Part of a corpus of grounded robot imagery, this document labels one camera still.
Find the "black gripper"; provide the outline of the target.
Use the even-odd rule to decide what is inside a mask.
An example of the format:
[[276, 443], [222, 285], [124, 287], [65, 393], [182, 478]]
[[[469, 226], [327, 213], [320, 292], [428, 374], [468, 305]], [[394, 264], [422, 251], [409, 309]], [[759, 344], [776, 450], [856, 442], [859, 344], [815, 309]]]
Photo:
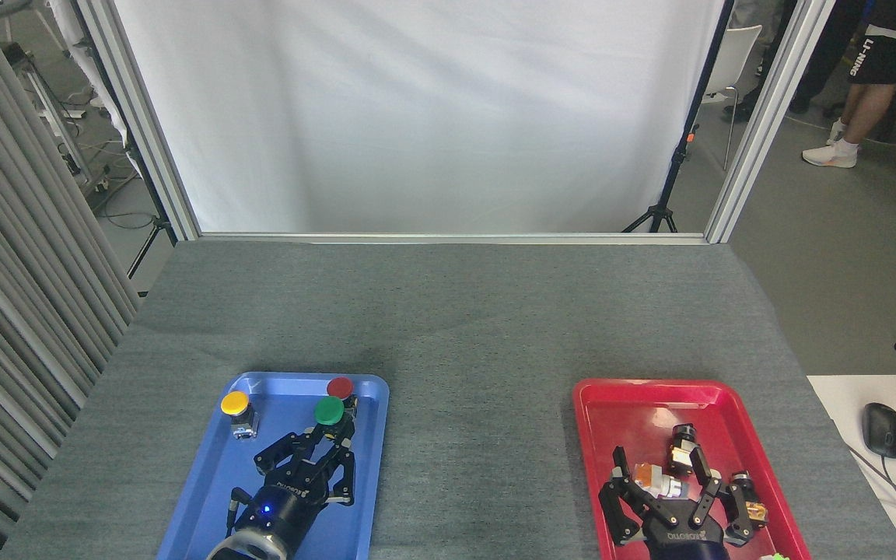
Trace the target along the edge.
[[[240, 530], [269, 537], [287, 549], [298, 549], [327, 503], [352, 506], [355, 503], [353, 435], [355, 419], [344, 415], [333, 428], [315, 425], [301, 435], [290, 432], [257, 453], [254, 464], [259, 474], [271, 472], [242, 513]], [[333, 440], [333, 447], [324, 455], [326, 467], [330, 468], [327, 479], [321, 474], [310, 476], [298, 472], [291, 476], [285, 468], [273, 471], [292, 455], [309, 460], [324, 437]], [[327, 483], [337, 470], [341, 477], [328, 489]]]
[[[696, 447], [690, 452], [690, 460], [702, 486], [699, 501], [663, 501], [660, 505], [635, 483], [623, 446], [615, 447], [612, 458], [611, 478], [600, 487], [598, 500], [615, 545], [626, 545], [640, 531], [638, 522], [625, 514], [623, 506], [642, 519], [641, 530], [651, 559], [728, 559], [724, 541], [746, 545], [753, 538], [746, 499], [746, 491], [754, 489], [749, 471], [736, 472], [725, 485], [721, 475], [712, 473], [702, 448]], [[724, 531], [709, 516], [716, 499], [722, 499], [726, 510]], [[677, 519], [676, 526], [671, 527], [659, 518], [663, 514], [661, 506]]]

